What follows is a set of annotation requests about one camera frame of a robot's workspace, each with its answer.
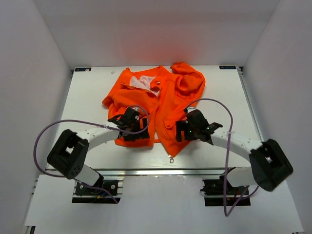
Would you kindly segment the orange jacket pink lining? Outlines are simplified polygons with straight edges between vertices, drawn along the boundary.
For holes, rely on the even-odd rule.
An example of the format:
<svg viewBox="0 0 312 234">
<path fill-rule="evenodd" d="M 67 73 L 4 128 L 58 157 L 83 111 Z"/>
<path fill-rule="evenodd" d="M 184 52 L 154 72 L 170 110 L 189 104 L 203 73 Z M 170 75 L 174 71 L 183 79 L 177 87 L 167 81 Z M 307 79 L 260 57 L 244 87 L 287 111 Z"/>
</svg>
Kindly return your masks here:
<svg viewBox="0 0 312 234">
<path fill-rule="evenodd" d="M 176 121 L 185 118 L 184 109 L 196 106 L 206 80 L 192 66 L 177 62 L 167 70 L 163 66 L 133 72 L 126 68 L 113 85 L 102 104 L 108 109 L 108 117 L 123 114 L 127 107 L 138 105 L 149 114 L 148 139 L 115 140 L 115 144 L 128 148 L 153 147 L 161 143 L 166 153 L 175 157 L 189 141 L 176 141 Z"/>
</svg>

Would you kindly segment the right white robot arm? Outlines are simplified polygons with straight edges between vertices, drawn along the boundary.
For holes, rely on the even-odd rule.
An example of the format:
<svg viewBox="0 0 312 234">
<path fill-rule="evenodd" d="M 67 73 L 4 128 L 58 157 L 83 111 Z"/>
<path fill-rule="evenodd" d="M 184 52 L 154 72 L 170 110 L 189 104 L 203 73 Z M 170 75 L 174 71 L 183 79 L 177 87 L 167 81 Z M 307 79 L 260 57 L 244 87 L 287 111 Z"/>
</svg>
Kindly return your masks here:
<svg viewBox="0 0 312 234">
<path fill-rule="evenodd" d="M 225 194 L 230 195 L 238 187 L 250 185 L 271 192 L 293 173 L 291 163 L 273 139 L 252 140 L 230 133 L 219 123 L 209 123 L 198 109 L 187 111 L 186 119 L 177 121 L 175 125 L 178 142 L 200 140 L 249 161 L 249 167 L 226 169 L 220 176 L 220 188 Z"/>
</svg>

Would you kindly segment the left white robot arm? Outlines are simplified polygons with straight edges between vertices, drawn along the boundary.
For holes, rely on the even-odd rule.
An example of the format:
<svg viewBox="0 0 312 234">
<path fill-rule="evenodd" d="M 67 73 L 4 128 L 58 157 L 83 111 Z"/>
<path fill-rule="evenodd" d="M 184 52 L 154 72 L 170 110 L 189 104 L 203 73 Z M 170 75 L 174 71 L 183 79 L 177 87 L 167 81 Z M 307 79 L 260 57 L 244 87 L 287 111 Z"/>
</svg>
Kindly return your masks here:
<svg viewBox="0 0 312 234">
<path fill-rule="evenodd" d="M 47 163 L 68 180 L 74 179 L 94 195 L 103 189 L 103 176 L 85 164 L 87 153 L 93 148 L 119 138 L 124 140 L 148 139 L 148 113 L 139 106 L 128 107 L 104 124 L 88 123 L 93 128 L 73 132 L 64 130 L 52 147 Z"/>
</svg>

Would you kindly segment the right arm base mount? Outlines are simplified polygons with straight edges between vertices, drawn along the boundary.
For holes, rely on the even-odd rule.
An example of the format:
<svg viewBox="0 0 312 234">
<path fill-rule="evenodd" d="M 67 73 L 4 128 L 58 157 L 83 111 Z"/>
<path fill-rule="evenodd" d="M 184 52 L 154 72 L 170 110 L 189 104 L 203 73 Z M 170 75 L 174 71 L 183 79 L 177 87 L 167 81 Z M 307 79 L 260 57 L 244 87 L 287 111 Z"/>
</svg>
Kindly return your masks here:
<svg viewBox="0 0 312 234">
<path fill-rule="evenodd" d="M 223 207 L 224 169 L 199 169 L 202 178 L 200 195 L 204 198 L 205 207 Z M 242 196 L 245 186 L 234 187 L 226 183 L 226 205 L 231 207 Z"/>
</svg>

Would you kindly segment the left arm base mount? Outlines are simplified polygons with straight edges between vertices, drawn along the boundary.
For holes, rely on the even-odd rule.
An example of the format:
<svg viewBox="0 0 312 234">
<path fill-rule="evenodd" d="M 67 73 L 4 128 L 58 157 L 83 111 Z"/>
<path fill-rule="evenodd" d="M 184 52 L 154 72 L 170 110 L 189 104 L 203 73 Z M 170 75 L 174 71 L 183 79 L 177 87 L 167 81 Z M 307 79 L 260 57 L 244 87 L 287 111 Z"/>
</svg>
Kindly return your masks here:
<svg viewBox="0 0 312 234">
<path fill-rule="evenodd" d="M 76 182 L 72 203 L 79 204 L 118 204 L 123 193 L 124 178 L 119 176 L 105 176 L 98 185 L 85 185 Z"/>
</svg>

